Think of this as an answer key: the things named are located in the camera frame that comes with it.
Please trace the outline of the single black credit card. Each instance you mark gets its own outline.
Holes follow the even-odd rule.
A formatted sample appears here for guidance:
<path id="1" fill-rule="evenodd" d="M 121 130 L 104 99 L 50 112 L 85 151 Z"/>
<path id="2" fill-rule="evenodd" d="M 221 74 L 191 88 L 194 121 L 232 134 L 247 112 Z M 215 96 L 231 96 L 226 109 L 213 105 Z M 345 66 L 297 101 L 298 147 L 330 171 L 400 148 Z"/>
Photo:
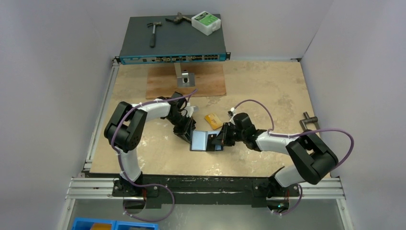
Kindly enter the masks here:
<path id="1" fill-rule="evenodd" d="M 208 134 L 205 151 L 208 152 L 216 151 L 216 145 L 213 143 L 216 137 L 217 134 Z"/>

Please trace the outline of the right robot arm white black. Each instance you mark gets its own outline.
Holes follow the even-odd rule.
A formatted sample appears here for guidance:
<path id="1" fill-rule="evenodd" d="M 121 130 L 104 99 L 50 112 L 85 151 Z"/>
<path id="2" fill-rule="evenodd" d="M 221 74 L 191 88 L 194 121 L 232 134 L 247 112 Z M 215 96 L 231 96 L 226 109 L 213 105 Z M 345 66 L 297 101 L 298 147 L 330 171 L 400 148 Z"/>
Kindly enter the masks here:
<path id="1" fill-rule="evenodd" d="M 234 115 L 230 122 L 223 124 L 220 133 L 210 139 L 211 144 L 223 147 L 234 146 L 236 142 L 243 142 L 250 150 L 276 152 L 291 158 L 291 166 L 270 176 L 269 189 L 275 195 L 282 194 L 293 184 L 317 184 L 338 165 L 335 153 L 315 133 L 269 133 L 257 129 L 246 113 Z"/>

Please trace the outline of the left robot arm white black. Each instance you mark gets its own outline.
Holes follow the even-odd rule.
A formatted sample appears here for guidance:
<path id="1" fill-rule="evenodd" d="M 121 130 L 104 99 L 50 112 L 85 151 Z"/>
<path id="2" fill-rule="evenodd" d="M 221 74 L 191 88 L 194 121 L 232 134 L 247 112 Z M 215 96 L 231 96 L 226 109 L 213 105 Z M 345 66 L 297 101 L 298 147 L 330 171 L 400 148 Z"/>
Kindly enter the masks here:
<path id="1" fill-rule="evenodd" d="M 131 196 L 137 196 L 145 185 L 138 180 L 142 171 L 136 162 L 136 148 L 142 138 L 146 122 L 153 119 L 166 119 L 173 125 L 173 133 L 192 142 L 192 133 L 196 129 L 193 114 L 197 106 L 189 102 L 190 94 L 175 92 L 172 97 L 158 97 L 152 101 L 130 104 L 120 102 L 104 130 L 118 157 L 120 176 L 126 180 L 124 190 Z"/>

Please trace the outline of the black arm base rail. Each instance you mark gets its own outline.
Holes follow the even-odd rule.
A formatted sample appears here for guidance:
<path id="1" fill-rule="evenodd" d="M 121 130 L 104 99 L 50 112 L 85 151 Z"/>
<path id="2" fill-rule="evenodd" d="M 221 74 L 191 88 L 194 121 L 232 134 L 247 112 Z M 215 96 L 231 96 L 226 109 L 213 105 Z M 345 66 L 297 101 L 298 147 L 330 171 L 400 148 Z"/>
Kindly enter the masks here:
<path id="1" fill-rule="evenodd" d="M 287 210 L 289 200 L 298 198 L 293 184 L 277 188 L 269 177 L 227 177 L 197 175 L 143 174 L 138 179 L 145 187 L 135 187 L 122 177 L 113 181 L 113 196 L 142 197 L 146 208 L 163 204 L 250 205 Z"/>

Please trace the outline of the blue leather card holder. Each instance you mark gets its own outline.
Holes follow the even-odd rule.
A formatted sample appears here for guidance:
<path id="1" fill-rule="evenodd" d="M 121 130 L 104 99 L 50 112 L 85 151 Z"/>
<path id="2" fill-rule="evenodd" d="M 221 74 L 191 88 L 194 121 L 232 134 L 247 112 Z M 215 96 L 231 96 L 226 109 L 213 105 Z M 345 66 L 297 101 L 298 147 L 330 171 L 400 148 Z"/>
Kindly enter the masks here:
<path id="1" fill-rule="evenodd" d="M 199 131 L 194 130 L 192 133 L 192 141 L 190 144 L 190 151 L 205 151 L 208 134 L 215 134 L 219 131 Z"/>

